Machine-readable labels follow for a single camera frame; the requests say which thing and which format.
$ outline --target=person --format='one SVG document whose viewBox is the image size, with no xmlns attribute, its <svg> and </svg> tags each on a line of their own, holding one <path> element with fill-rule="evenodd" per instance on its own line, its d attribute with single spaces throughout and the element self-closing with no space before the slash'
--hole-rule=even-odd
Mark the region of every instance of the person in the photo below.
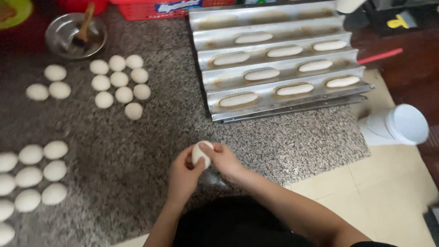
<svg viewBox="0 0 439 247">
<path fill-rule="evenodd" d="M 323 205 L 245 168 L 220 143 L 199 147 L 223 178 L 250 196 L 219 198 L 181 216 L 205 169 L 203 157 L 192 164 L 193 147 L 171 165 L 168 197 L 145 247 L 392 246 L 371 241 Z"/>
</svg>

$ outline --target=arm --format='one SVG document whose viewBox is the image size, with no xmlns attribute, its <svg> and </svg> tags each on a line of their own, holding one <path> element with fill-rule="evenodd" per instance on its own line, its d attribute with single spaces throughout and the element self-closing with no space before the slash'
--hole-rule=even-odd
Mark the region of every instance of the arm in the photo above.
<svg viewBox="0 0 439 247">
<path fill-rule="evenodd" d="M 248 192 L 291 231 L 305 236 L 316 246 L 351 246 L 371 241 L 326 207 L 246 169 L 227 146 L 216 143 L 212 150 L 200 144 L 200 149 L 228 181 Z"/>
<path fill-rule="evenodd" d="M 193 147 L 182 151 L 171 165 L 168 198 L 144 247 L 172 246 L 181 212 L 197 188 L 198 178 L 205 168 L 204 158 L 200 158 L 195 166 L 192 164 Z"/>
</svg>

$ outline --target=hand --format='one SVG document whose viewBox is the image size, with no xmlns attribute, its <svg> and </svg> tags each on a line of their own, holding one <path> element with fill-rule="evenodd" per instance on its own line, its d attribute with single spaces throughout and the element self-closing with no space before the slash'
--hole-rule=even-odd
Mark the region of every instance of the hand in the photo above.
<svg viewBox="0 0 439 247">
<path fill-rule="evenodd" d="M 235 178 L 248 171 L 248 169 L 238 161 L 229 147 L 216 142 L 212 144 L 213 149 L 205 143 L 200 143 L 199 147 L 212 160 L 212 166 L 218 169 L 227 181 L 235 183 Z"/>
<path fill-rule="evenodd" d="M 167 202 L 183 206 L 197 188 L 198 178 L 205 169 L 204 158 L 200 158 L 194 166 L 191 161 L 192 149 L 195 145 L 183 150 L 172 162 L 169 169 L 169 188 Z"/>
</svg>

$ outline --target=person's left hand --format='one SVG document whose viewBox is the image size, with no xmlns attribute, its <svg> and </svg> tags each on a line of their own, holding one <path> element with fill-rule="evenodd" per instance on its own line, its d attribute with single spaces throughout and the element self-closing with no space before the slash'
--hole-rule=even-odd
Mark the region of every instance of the person's left hand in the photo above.
<svg viewBox="0 0 439 247">
<path fill-rule="evenodd" d="M 198 178 L 205 169 L 204 157 L 192 164 L 191 154 L 195 145 L 183 150 L 169 169 L 168 202 L 184 206 L 197 188 Z"/>
</svg>

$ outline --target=wooden brush handle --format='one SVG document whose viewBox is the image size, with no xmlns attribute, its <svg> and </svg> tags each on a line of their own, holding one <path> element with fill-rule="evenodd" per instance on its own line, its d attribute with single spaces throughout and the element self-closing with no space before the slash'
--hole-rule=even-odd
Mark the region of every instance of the wooden brush handle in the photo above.
<svg viewBox="0 0 439 247">
<path fill-rule="evenodd" d="M 82 22 L 81 28 L 79 29 L 79 33 L 81 33 L 82 39 L 87 41 L 87 29 L 88 25 L 91 23 L 91 19 L 93 18 L 94 13 L 94 2 L 91 2 L 87 6 L 87 10 L 84 13 L 84 20 Z"/>
</svg>

